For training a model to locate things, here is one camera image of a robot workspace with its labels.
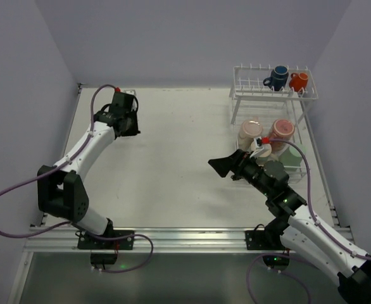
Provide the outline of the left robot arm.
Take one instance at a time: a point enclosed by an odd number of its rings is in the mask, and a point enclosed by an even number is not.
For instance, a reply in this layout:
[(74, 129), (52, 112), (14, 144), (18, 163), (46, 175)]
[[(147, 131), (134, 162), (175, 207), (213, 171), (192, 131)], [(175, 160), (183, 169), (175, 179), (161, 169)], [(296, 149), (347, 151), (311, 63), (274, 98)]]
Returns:
[(70, 221), (89, 234), (110, 238), (113, 224), (89, 206), (84, 179), (101, 153), (119, 137), (140, 134), (139, 101), (133, 94), (114, 89), (112, 101), (95, 112), (88, 129), (73, 148), (53, 166), (38, 173), (39, 210)]

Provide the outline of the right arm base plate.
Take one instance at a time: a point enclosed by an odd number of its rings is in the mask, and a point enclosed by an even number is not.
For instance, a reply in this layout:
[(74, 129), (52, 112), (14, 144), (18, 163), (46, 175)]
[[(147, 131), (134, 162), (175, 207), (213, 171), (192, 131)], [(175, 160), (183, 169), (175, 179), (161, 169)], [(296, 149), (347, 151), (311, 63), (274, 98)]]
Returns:
[(285, 247), (280, 241), (269, 241), (263, 229), (244, 231), (246, 249), (248, 251), (283, 251)]

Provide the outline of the orange mug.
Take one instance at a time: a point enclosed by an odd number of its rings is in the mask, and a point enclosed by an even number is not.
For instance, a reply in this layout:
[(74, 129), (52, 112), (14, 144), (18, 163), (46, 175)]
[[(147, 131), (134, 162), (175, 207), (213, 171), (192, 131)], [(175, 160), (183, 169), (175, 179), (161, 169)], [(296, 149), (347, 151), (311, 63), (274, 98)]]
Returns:
[(309, 76), (307, 73), (299, 72), (292, 73), (291, 80), (289, 82), (289, 87), (294, 90), (294, 92), (304, 93), (306, 86), (308, 84)]

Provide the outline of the mint green cup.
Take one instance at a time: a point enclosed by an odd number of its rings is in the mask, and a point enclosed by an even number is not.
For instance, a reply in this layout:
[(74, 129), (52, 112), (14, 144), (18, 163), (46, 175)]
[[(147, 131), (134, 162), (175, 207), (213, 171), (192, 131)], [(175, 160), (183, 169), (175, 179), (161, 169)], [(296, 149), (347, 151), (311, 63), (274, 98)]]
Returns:
[(301, 167), (303, 157), (294, 146), (286, 144), (286, 149), (280, 154), (279, 161), (286, 169), (295, 171)]

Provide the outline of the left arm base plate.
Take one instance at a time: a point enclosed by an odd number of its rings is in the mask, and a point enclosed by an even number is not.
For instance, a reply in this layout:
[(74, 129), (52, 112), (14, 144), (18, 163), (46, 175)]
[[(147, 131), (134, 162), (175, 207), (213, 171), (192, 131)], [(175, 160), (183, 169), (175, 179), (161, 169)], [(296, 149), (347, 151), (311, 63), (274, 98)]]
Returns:
[(132, 250), (134, 246), (135, 231), (113, 230), (107, 236), (107, 241), (99, 237), (90, 236), (84, 231), (76, 231), (75, 235), (79, 238), (77, 248), (80, 250)]

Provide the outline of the light pink ribbed mug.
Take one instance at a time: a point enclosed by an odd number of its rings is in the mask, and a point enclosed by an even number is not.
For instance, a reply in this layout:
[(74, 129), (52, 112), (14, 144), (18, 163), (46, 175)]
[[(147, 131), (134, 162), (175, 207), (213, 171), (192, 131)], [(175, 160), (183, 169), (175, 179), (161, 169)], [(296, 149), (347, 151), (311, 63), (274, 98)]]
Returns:
[(242, 150), (248, 150), (253, 142), (253, 139), (261, 136), (263, 126), (259, 123), (257, 117), (247, 119), (242, 122), (238, 132), (238, 147)]

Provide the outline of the cream mug with teal base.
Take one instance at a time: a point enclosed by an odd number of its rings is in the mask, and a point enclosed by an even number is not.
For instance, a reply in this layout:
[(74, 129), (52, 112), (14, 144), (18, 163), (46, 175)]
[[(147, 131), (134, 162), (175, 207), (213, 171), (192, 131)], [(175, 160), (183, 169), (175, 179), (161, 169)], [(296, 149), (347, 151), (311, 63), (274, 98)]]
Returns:
[(272, 147), (270, 144), (262, 144), (259, 146), (256, 141), (251, 143), (250, 150), (251, 158), (254, 158), (256, 163), (261, 166), (268, 161), (268, 157), (272, 153)]

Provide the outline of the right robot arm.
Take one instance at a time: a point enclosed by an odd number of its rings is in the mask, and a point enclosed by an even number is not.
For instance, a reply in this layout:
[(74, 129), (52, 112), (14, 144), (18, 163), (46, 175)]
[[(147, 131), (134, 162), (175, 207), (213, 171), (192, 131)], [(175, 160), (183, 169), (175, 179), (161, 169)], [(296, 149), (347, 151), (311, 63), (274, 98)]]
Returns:
[(221, 176), (232, 173), (244, 179), (266, 197), (275, 217), (265, 227), (272, 243), (295, 251), (337, 285), (346, 303), (371, 303), (371, 254), (347, 240), (311, 208), (309, 201), (290, 185), (289, 175), (279, 161), (263, 166), (249, 153), (238, 149), (208, 164)]

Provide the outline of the dark blue mug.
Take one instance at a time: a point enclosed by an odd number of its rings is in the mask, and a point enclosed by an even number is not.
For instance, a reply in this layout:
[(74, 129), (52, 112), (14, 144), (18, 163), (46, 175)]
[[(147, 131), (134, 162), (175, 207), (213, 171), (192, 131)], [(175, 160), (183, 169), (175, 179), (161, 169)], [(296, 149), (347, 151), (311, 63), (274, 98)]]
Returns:
[(273, 91), (281, 91), (289, 76), (289, 69), (284, 65), (276, 66), (270, 73), (270, 76), (263, 80), (263, 85)]

